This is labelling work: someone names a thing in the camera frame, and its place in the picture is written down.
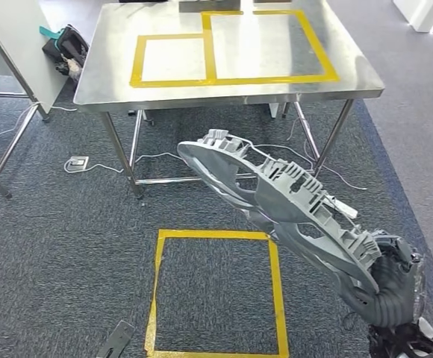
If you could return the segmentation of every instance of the yellow tape square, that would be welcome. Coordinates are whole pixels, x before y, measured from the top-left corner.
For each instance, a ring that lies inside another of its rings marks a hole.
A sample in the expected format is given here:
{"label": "yellow tape square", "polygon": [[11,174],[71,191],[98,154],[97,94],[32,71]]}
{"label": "yellow tape square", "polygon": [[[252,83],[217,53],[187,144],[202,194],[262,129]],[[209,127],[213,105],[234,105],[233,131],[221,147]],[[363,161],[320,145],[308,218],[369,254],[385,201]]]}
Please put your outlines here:
{"label": "yellow tape square", "polygon": [[[156,351],[156,334],[156,284],[163,253],[166,239],[247,239],[266,240],[270,252],[270,267],[273,285],[274,316],[277,321],[277,338],[278,354],[239,354],[239,353],[212,353],[212,352],[178,352]],[[145,350],[147,357],[152,358],[287,358],[289,356],[288,335],[283,305],[283,293],[281,287],[278,248],[267,234],[257,231],[231,231],[231,230],[159,230],[155,251],[155,279],[152,303],[150,307],[148,324],[145,333]]]}
{"label": "yellow tape square", "polygon": [[[130,79],[132,87],[195,87],[195,86],[221,86],[238,84],[308,84],[317,82],[339,81],[339,77],[324,51],[324,48],[310,21],[302,10],[258,10],[254,15],[281,15],[295,16],[303,29],[313,52],[317,56],[323,74],[294,75],[280,77],[255,77],[255,78],[218,78],[215,64],[215,50],[212,31],[211,16],[240,16],[242,11],[203,11],[201,13],[202,34],[172,34],[172,35],[141,35],[137,38],[137,47],[134,57],[134,66]],[[145,47],[147,40],[171,40],[200,38],[203,40],[206,78],[203,80],[169,80],[169,81],[142,81]]]}

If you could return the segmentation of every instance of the metal tabletop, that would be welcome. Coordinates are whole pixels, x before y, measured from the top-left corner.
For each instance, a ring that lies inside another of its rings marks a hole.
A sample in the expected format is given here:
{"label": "metal tabletop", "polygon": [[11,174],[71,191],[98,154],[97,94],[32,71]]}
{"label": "metal tabletop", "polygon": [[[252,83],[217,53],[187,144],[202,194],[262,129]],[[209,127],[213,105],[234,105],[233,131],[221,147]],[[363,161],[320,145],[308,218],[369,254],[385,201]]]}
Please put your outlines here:
{"label": "metal tabletop", "polygon": [[106,4],[74,103],[92,111],[375,98],[383,82],[326,0],[179,12]]}

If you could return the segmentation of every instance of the carpet floor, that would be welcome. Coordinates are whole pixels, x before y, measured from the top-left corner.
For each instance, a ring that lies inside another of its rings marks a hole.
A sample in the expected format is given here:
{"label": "carpet floor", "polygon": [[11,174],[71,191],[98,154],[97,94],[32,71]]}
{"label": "carpet floor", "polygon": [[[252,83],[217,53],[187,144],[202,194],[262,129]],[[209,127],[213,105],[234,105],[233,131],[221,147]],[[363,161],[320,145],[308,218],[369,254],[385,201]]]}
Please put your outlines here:
{"label": "carpet floor", "polygon": [[[72,108],[72,99],[71,87],[66,86],[55,105]],[[11,128],[27,106],[1,98],[0,131]],[[322,143],[341,106],[321,102],[303,110]],[[176,153],[177,143],[198,139],[209,128],[300,152],[304,138],[297,125],[286,141],[295,111],[272,120],[266,105],[149,115],[155,126],[142,127],[138,155]],[[129,151],[134,119],[112,117]],[[358,102],[327,161],[367,190],[349,188],[329,171],[320,179],[359,210],[357,222],[363,227],[406,236],[426,254],[430,282],[425,316],[433,324],[433,259],[410,207],[399,202],[406,199],[391,176],[375,133],[364,104]],[[0,136],[0,155],[11,137]],[[289,151],[267,151],[306,166]],[[202,183],[147,186],[138,201],[123,175],[102,168],[65,173],[63,165],[71,155],[89,156],[88,166],[120,169],[99,116],[52,110],[48,122],[35,118],[0,177],[14,195],[0,196],[0,357],[95,357],[120,319],[136,328],[122,357],[145,357],[159,229],[254,230]],[[136,173],[192,174],[172,157],[143,159]],[[397,201],[397,195],[402,199]],[[267,252],[264,242],[252,240],[168,240],[156,289],[155,349],[277,353]],[[367,357],[366,326],[360,319],[343,324],[350,311],[330,280],[285,248],[279,248],[279,259],[291,357]]]}

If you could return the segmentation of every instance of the gray robot arm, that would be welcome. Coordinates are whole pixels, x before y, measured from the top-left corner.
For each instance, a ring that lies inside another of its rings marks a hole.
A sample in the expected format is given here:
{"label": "gray robot arm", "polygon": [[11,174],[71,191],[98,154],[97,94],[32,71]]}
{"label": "gray robot arm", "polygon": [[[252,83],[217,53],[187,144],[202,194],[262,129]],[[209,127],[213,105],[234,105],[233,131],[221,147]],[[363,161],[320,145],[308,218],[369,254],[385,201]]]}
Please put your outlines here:
{"label": "gray robot arm", "polygon": [[[251,163],[246,159],[250,148],[265,159]],[[210,130],[196,142],[181,142],[178,151],[209,188],[249,222],[332,277],[346,304],[369,324],[376,347],[389,345],[386,353],[397,347],[406,357],[417,357],[412,355],[415,345],[433,352],[433,340],[419,328],[424,306],[423,261],[404,239],[363,230],[348,217],[351,227],[343,229],[333,216],[337,206],[316,178],[227,131]],[[239,170],[252,173],[258,180],[256,189],[240,187]],[[304,230],[308,225],[311,233]]]}

